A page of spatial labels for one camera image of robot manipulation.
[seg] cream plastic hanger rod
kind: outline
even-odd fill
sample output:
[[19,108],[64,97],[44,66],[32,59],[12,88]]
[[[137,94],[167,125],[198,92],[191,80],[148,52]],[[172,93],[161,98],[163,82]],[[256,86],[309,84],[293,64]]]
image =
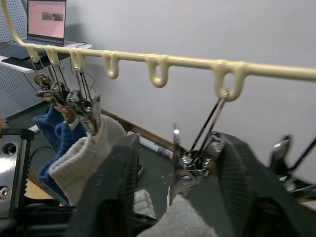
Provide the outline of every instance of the cream plastic hanger rod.
[[[171,66],[202,68],[214,71],[215,91],[219,98],[224,99],[226,89],[224,87],[225,75],[233,73],[235,84],[229,92],[227,101],[236,100],[243,87],[243,82],[248,75],[269,76],[276,78],[298,79],[304,81],[316,81],[315,68],[296,68],[286,66],[275,66],[265,64],[253,64],[247,62],[233,62],[226,60],[210,60],[189,57],[175,57],[169,55],[127,53],[108,50],[94,50],[81,48],[57,47],[51,45],[23,43],[17,34],[11,21],[6,0],[0,0],[5,20],[10,28],[14,39],[26,47],[30,57],[34,62],[39,61],[37,49],[45,49],[49,60],[55,66],[59,64],[57,53],[68,53],[71,56],[72,63],[78,72],[84,71],[84,56],[102,57],[104,67],[110,78],[116,79],[119,75],[119,60],[146,62],[148,65],[149,76],[152,84],[157,88],[164,87],[168,82],[168,70]],[[161,77],[156,73],[157,67],[160,67]]]

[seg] gray floor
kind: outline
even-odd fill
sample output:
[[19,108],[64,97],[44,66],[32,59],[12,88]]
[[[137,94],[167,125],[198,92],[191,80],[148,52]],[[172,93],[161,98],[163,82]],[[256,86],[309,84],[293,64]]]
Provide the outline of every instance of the gray floor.
[[[43,115],[46,111],[46,104],[37,105],[7,118],[8,125],[15,128],[29,128],[34,125],[32,122],[33,116]],[[39,132],[35,135],[32,142],[31,153],[42,146],[49,146],[49,144]],[[31,163],[33,170],[39,172],[41,167],[53,156],[54,153],[51,149],[42,148],[36,151]],[[144,174],[138,181],[138,189],[146,189],[151,194],[157,217],[161,218],[166,210],[166,196],[172,173],[171,162],[169,159],[141,146],[140,163],[144,166]],[[198,186],[191,196],[191,203],[204,220],[215,228],[218,236],[233,236],[221,197],[220,187],[214,177],[206,178]]]

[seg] white pegboard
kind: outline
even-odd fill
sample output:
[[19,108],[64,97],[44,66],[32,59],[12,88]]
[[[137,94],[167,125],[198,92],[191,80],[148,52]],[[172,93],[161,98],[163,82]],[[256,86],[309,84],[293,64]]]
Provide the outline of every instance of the white pegboard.
[[[21,0],[7,0],[11,19],[19,36],[23,39],[27,34],[27,15]],[[0,41],[13,40],[3,12],[0,8]],[[35,73],[25,74],[36,90],[39,86],[34,83]],[[0,66],[0,111],[7,118],[41,102],[35,96],[35,91],[27,82],[22,72]]]

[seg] blue sock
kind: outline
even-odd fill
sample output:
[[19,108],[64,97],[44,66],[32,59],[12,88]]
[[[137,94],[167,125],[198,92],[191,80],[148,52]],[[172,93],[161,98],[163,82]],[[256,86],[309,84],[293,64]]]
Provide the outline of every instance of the blue sock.
[[63,121],[63,116],[54,106],[50,106],[47,115],[39,115],[33,118],[33,122],[49,142],[55,154],[58,153],[60,147],[60,139],[55,134],[55,127]]
[[81,137],[86,136],[86,132],[81,123],[79,123],[75,129],[71,131],[67,123],[61,122],[56,126],[54,135],[60,141],[59,150],[56,153],[56,156],[40,170],[38,179],[49,186],[69,204],[66,195],[60,189],[55,180],[48,174],[48,170],[50,166],[62,157],[75,142],[77,142]]

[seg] laptop screen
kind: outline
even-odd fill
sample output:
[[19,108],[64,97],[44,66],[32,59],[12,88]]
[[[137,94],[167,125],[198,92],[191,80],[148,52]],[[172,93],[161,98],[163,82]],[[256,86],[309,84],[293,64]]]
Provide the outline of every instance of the laptop screen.
[[64,41],[66,0],[28,0],[28,36]]

